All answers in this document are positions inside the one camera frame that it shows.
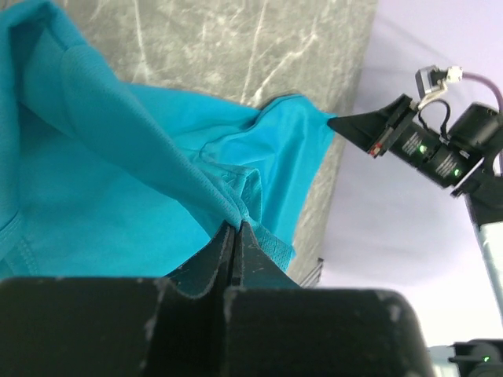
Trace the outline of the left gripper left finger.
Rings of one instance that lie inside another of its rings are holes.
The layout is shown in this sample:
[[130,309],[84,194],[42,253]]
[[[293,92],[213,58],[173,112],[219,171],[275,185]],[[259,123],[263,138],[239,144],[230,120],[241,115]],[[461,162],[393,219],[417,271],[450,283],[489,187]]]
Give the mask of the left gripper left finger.
[[228,226],[165,277],[1,282],[4,376],[215,376]]

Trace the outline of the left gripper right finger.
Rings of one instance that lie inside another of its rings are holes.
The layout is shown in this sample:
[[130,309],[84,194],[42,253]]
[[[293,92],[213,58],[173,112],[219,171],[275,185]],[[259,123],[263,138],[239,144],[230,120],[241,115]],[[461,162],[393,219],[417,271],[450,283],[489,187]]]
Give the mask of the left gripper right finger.
[[242,281],[223,303],[225,375],[433,375],[416,314],[399,293],[298,287],[248,224],[236,254]]

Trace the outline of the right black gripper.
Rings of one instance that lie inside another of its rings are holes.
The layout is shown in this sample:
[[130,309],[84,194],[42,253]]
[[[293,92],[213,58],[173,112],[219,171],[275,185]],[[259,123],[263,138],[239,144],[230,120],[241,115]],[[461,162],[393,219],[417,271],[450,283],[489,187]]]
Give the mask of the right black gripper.
[[433,156],[439,137],[415,123],[416,114],[413,100],[402,95],[374,112],[332,117],[327,124],[373,158],[390,152],[410,166],[419,167]]

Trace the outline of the teal t shirt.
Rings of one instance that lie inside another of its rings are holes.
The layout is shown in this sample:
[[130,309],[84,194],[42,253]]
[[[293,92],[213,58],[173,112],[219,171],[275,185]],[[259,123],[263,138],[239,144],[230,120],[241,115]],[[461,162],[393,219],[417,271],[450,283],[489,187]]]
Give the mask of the teal t shirt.
[[165,276],[227,221],[286,270],[335,136],[301,95],[262,109],[120,81],[65,11],[1,14],[1,275]]

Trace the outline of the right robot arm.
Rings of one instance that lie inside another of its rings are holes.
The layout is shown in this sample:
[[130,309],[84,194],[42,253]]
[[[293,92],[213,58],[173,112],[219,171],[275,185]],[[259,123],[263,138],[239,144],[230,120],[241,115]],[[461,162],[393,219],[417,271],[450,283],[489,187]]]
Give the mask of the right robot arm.
[[502,223],[502,176],[494,160],[502,151],[502,114],[474,102],[450,126],[450,105],[438,130],[423,108],[402,95],[374,112],[334,117],[329,127],[374,159],[390,152],[454,198],[463,196],[480,242]]

